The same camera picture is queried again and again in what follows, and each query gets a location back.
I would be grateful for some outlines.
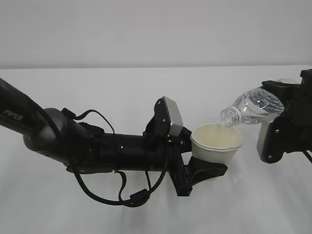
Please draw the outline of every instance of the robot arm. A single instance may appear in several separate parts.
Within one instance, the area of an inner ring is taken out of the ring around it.
[[[27,95],[0,79],[0,125],[23,135],[26,147],[34,152],[61,162],[74,173],[84,192],[99,202],[110,205],[137,207],[144,204],[150,194],[169,173],[178,196],[189,196],[193,185],[212,177],[222,176],[227,166],[191,157],[184,165],[182,153],[191,152],[191,131],[183,127],[179,109],[167,97],[157,100],[154,117],[143,135],[105,133],[97,126],[84,122],[89,110],[77,117],[64,108],[43,110]],[[142,190],[128,200],[109,201],[91,193],[80,174],[132,171],[162,171],[157,183]]]
[[[301,72],[301,84],[264,81],[262,88],[285,106],[281,114],[267,116],[261,125],[257,150],[262,161],[278,162],[284,153],[312,149],[312,69]]]

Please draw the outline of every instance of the clear plastic bottle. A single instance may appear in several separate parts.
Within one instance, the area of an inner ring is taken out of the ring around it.
[[[282,113],[282,102],[272,93],[256,88],[243,93],[232,106],[220,112],[223,125],[232,127],[241,123],[257,124],[273,113]]]

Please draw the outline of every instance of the white table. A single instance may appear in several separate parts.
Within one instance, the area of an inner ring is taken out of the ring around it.
[[[142,69],[0,70],[0,77],[44,108],[102,112],[116,132],[141,134],[155,101],[175,100],[193,130],[218,122],[219,111],[261,81],[299,79],[310,66]],[[110,131],[96,115],[86,119]],[[300,153],[276,164],[260,161],[260,125],[242,125],[245,143],[227,173],[177,197],[168,175],[139,208],[112,207],[88,198],[65,167],[30,152],[19,134],[0,129],[1,234],[309,234],[312,230],[312,165]],[[128,172],[124,197],[146,187],[143,172]],[[152,183],[159,173],[151,173]],[[94,193],[116,199],[118,174],[84,175]]]

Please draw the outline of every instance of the white wall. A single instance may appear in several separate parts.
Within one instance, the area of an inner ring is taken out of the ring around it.
[[[0,68],[312,64],[311,0],[3,0]]]
[[[184,125],[193,130],[218,122],[223,107],[261,81],[297,79],[309,68],[17,69],[0,70],[0,77],[44,108],[77,114],[94,108],[117,133],[138,135],[162,95],[177,102]],[[110,131],[96,115],[84,121]],[[19,134],[0,127],[0,234],[311,234],[312,165],[301,153],[285,154],[276,164],[261,162],[259,127],[237,127],[244,144],[223,177],[195,185],[190,197],[177,197],[166,174],[150,200],[135,209],[91,200],[62,164],[27,150]],[[125,198],[147,186],[144,172],[126,173]],[[151,173],[153,184],[158,176]],[[117,198],[118,174],[83,179],[97,195]]]

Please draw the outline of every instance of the paper cup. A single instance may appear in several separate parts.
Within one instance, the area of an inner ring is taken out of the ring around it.
[[[228,165],[243,144],[242,134],[221,124],[204,124],[191,135],[193,156],[207,161]]]

